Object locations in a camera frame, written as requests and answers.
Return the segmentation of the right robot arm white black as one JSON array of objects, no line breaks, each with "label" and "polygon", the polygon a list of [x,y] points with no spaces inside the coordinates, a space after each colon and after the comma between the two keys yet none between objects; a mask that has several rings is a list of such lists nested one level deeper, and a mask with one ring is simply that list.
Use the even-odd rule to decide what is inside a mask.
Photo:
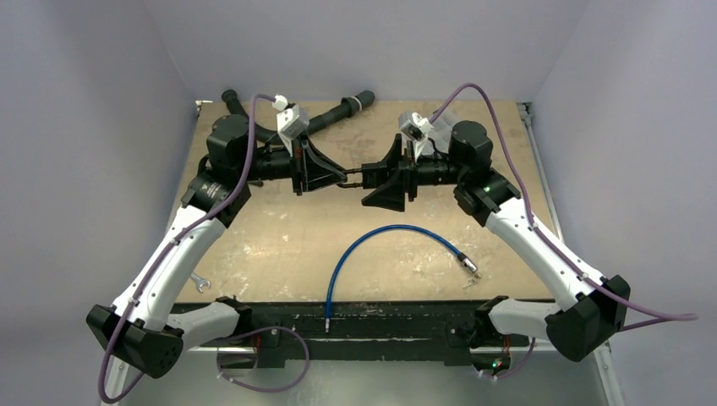
[{"label": "right robot arm white black", "polygon": [[541,222],[525,212],[524,198],[491,163],[493,143],[485,127],[463,120],[451,131],[448,150],[419,157],[397,135],[384,158],[360,168],[369,194],[363,206],[404,211],[422,185],[453,186],[458,206],[504,241],[539,277],[553,304],[499,296],[476,312],[473,346],[497,343],[505,335],[549,341],[559,354],[578,362],[624,325],[630,296],[620,276],[606,278],[578,261]]}]

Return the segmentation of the black padlock with key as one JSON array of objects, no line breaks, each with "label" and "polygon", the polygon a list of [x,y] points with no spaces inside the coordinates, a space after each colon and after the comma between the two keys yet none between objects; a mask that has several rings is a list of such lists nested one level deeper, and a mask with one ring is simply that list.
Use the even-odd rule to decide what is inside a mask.
[{"label": "black padlock with key", "polygon": [[360,174],[361,180],[359,182],[343,182],[339,183],[337,187],[342,189],[377,189],[389,180],[393,171],[394,167],[383,162],[365,163],[361,167],[343,170],[346,175]]}]

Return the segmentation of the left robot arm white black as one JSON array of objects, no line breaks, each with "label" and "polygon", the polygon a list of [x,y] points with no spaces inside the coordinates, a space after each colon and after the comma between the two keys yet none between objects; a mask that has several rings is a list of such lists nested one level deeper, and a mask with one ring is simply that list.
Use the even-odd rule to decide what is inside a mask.
[{"label": "left robot arm white black", "polygon": [[108,306],[94,306],[86,322],[104,354],[101,373],[118,359],[141,375],[159,378],[185,349],[218,339],[232,346],[249,341],[249,307],[221,297],[176,315],[172,308],[184,284],[210,247],[229,229],[249,200],[253,182],[290,179],[297,194],[344,183],[347,172],[318,151],[311,136],[342,120],[325,112],[306,128],[288,112],[271,131],[233,113],[217,119],[206,153],[184,192],[160,245],[132,283]]}]

